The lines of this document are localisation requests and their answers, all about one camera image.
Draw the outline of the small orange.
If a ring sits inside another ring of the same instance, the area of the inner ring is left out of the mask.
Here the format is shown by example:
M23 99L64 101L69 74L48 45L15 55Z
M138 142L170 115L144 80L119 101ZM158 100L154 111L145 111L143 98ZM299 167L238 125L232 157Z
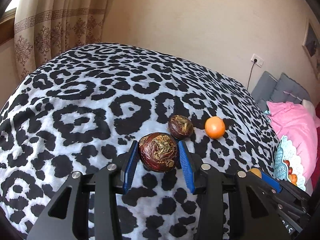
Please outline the small orange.
M226 127L223 120L218 116L208 118L204 124L204 130L208 137L219 139L225 133Z
M298 178L297 178L297 175L296 175L296 174L293 174L293 173L292 173L292 174L289 174L289 175L288 175L288 178L289 178L289 180L291 181L291 183L293 183L293 184L295 184L295 185L297 184L297 179L298 179Z

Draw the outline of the dark brown passion fruit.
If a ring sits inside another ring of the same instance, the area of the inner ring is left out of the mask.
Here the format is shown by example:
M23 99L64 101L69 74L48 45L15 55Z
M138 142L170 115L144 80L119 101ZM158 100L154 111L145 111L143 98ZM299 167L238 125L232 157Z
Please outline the dark brown passion fruit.
M168 123L168 129L170 134L179 140L191 137L194 132L193 123L182 115L171 116Z
M147 170L169 172L178 162L177 143L168 133L150 133L139 141L139 156Z

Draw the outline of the light blue lattice basket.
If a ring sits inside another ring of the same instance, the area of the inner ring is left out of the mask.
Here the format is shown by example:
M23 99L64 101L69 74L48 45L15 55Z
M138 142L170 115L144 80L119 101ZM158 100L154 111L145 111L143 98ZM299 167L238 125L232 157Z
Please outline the light blue lattice basket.
M274 155L274 177L289 181L305 191L306 178L303 176L304 168L301 161L292 141L286 135L282 136Z

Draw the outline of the pink quilt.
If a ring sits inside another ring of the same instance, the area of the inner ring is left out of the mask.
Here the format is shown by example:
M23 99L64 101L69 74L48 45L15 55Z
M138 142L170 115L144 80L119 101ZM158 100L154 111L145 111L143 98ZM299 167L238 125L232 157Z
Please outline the pink quilt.
M271 126L277 137L284 135L292 141L301 158L303 176L311 178L317 161L319 118L301 104L292 102L267 102Z

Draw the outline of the leopard print blanket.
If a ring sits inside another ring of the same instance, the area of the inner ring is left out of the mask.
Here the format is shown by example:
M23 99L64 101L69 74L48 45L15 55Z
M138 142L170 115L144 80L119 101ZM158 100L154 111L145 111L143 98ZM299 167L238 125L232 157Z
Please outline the leopard print blanket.
M26 239L74 171L90 174L134 140L166 132L172 115L191 120L190 152L221 172L273 174L279 140L245 87L179 57L100 43L71 49L27 75L1 110L1 209ZM206 120L225 133L208 137Z

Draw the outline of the white pillow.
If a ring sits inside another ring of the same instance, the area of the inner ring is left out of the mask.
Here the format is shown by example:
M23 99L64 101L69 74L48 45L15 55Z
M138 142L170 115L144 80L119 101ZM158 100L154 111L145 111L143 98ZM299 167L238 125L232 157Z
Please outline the white pillow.
M303 99L302 105L313 118L316 117L316 110L315 110L315 107L311 101Z

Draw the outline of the grey cushion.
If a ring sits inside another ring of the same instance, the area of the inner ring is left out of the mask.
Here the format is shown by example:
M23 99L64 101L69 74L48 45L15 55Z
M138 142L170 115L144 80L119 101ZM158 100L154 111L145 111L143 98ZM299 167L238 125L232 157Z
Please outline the grey cushion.
M301 104L303 100L311 101L306 89L285 73L282 73L271 94L270 101Z

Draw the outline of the beige patterned curtain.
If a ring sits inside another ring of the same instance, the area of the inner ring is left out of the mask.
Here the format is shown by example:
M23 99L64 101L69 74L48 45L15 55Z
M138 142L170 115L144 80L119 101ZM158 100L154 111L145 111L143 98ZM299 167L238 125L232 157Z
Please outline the beige patterned curtain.
M74 47L101 41L108 0L21 0L15 14L17 74Z

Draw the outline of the white wall socket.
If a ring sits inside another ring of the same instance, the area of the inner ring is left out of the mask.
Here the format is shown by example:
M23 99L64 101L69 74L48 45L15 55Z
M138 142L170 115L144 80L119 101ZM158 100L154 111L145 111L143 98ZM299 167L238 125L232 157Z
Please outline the white wall socket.
M264 60L256 54L252 55L251 61L255 63L259 68L261 68L264 64Z

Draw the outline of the framed wall picture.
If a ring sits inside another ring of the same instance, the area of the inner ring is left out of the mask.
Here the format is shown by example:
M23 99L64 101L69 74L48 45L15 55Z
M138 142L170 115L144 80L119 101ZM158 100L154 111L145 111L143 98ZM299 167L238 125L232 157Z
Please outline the framed wall picture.
M302 47L310 61L315 77L319 81L319 35L309 19L306 21Z

